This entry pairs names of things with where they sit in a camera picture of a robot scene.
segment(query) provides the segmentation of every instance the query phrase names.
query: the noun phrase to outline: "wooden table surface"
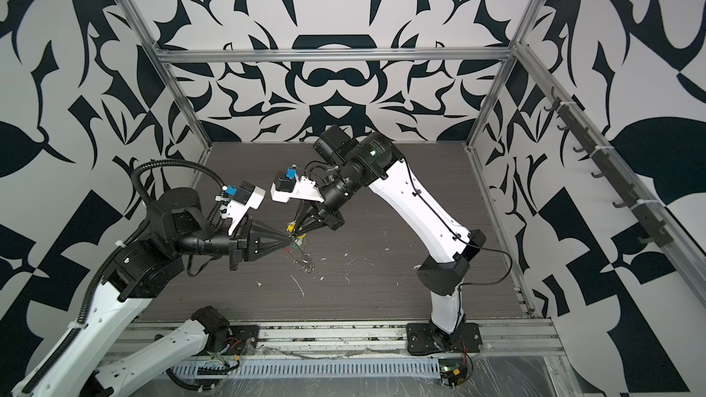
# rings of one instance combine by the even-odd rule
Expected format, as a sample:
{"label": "wooden table surface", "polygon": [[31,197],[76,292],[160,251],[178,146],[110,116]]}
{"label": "wooden table surface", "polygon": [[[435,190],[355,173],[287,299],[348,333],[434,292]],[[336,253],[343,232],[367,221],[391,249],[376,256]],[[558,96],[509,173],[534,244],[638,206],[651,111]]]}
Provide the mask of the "wooden table surface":
{"label": "wooden table surface", "polygon": [[[469,229],[498,240],[461,143],[399,144],[411,169],[441,206]],[[269,196],[275,172],[296,163],[320,159],[311,144],[216,143],[207,166],[233,186],[251,182],[268,194],[253,216],[285,229],[298,202],[276,203]],[[208,212],[218,187],[203,176],[197,190]],[[342,207],[346,221],[337,231],[307,235],[313,257],[311,274],[292,264],[280,250],[258,261],[228,270],[227,257],[211,262],[196,278],[186,272],[174,278],[141,316],[142,321],[178,322],[200,307],[213,305],[233,320],[372,320],[425,319],[431,313],[429,292],[417,279],[415,266],[427,257],[426,247],[409,225],[377,195],[362,189]],[[195,258],[195,269],[207,260]],[[466,282],[490,282],[506,271],[501,256],[481,251],[471,261]],[[463,287],[468,317],[522,315],[512,280],[496,286]]]}

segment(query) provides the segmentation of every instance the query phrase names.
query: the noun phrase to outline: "white zip tie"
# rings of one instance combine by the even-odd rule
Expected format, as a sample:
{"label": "white zip tie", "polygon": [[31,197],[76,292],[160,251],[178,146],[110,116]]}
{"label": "white zip tie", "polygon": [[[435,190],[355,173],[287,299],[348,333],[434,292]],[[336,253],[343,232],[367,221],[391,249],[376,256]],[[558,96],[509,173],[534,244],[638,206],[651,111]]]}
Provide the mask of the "white zip tie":
{"label": "white zip tie", "polygon": [[67,327],[69,329],[74,329],[74,328],[84,329],[86,326],[88,326],[88,323],[78,323],[76,321],[68,322],[68,325],[67,325]]}
{"label": "white zip tie", "polygon": [[614,149],[613,146],[596,146],[593,148],[593,152],[588,154],[588,158],[593,158],[593,154],[595,154],[597,151],[602,150],[602,149]]}
{"label": "white zip tie", "polygon": [[638,199],[638,200],[631,206],[630,209],[633,210],[633,209],[634,209],[635,207],[637,207],[637,206],[642,206],[643,204],[654,204],[654,203],[663,205],[662,202],[661,202],[660,200],[658,200],[658,199]]}

